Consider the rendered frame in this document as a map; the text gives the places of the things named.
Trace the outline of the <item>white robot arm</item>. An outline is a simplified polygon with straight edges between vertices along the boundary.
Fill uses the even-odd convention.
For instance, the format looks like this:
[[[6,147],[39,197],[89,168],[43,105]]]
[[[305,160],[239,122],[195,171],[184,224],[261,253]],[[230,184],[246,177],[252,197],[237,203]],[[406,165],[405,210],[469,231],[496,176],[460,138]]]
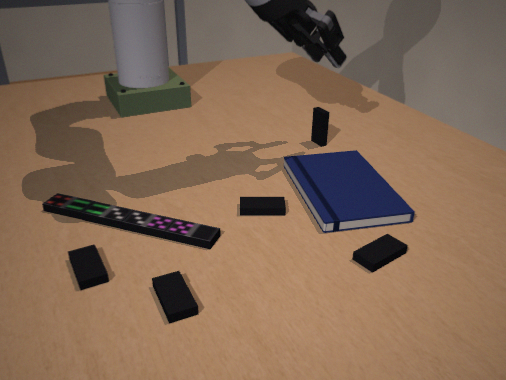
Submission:
[[[169,81],[163,0],[108,0],[119,83],[150,88]]]

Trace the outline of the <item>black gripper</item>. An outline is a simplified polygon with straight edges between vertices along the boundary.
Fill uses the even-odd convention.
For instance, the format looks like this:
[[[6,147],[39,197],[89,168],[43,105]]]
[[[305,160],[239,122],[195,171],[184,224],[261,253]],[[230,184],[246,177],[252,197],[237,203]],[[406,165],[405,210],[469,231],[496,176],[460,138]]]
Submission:
[[[335,13],[331,10],[323,15],[317,12],[316,7],[308,0],[270,0],[250,7],[261,20],[268,22],[287,41],[292,42],[294,39],[296,45],[302,47],[314,62],[319,62],[324,55],[336,68],[340,68],[345,62],[347,56],[339,46],[344,35]],[[324,43],[320,41],[320,37]]]

